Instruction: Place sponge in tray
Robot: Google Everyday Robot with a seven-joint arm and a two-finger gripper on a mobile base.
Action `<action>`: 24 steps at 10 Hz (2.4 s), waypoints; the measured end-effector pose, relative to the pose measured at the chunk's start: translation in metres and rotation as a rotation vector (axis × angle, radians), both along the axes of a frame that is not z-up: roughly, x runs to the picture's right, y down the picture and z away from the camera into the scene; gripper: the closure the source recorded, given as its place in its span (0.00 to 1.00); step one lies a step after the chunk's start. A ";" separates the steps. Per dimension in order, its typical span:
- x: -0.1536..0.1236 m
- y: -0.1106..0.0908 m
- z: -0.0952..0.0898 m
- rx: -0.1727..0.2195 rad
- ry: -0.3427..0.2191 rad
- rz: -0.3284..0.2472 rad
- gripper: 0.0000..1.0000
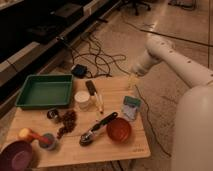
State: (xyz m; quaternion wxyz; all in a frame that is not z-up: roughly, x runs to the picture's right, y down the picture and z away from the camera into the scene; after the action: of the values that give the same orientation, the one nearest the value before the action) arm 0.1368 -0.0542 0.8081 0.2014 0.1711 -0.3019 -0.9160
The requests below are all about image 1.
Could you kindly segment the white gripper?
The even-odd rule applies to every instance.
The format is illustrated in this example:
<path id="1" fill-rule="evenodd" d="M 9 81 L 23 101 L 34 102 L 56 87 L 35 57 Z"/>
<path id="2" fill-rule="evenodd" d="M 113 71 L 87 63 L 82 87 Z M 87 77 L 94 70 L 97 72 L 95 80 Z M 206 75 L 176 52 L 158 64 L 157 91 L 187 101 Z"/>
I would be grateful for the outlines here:
<path id="1" fill-rule="evenodd" d="M 141 56 L 137 57 L 131 66 L 131 72 L 128 78 L 128 88 L 132 89 L 138 82 L 138 76 L 146 75 L 155 65 L 154 58 L 145 51 Z"/>

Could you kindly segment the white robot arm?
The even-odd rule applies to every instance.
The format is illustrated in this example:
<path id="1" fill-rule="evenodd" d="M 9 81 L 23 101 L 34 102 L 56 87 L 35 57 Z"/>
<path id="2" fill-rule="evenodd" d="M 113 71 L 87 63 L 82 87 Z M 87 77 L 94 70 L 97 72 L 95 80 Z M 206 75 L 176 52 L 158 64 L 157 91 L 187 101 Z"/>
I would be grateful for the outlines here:
<path id="1" fill-rule="evenodd" d="M 171 171 L 213 171 L 213 70 L 175 50 L 161 36 L 149 36 L 131 74 L 144 76 L 164 61 L 190 89 L 177 105 Z"/>

